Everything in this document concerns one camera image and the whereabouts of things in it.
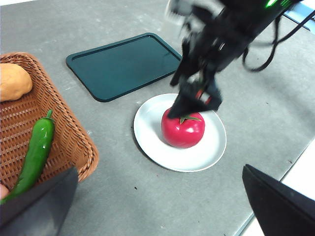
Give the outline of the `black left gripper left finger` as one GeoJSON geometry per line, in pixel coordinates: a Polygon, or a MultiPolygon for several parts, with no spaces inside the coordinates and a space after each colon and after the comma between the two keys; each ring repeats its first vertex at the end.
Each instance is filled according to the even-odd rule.
{"type": "Polygon", "coordinates": [[[78,174],[71,167],[0,206],[2,236],[57,236],[72,205],[78,174]]]}

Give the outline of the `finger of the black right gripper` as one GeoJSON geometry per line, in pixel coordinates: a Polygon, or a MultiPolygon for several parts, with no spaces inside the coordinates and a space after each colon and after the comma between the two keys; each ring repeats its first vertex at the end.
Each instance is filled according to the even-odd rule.
{"type": "Polygon", "coordinates": [[[222,97],[214,76],[208,78],[203,94],[206,95],[206,100],[204,101],[206,111],[217,111],[222,103],[222,97]]]}
{"type": "Polygon", "coordinates": [[[204,104],[198,99],[197,93],[178,93],[170,111],[169,118],[179,118],[196,112],[205,111],[204,104]]]}

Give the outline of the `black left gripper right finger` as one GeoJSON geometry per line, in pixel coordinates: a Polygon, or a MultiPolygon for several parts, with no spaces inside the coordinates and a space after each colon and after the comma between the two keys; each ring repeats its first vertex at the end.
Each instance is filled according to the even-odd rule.
{"type": "Polygon", "coordinates": [[[313,236],[315,201],[246,164],[242,180],[247,198],[266,236],[313,236]]]}

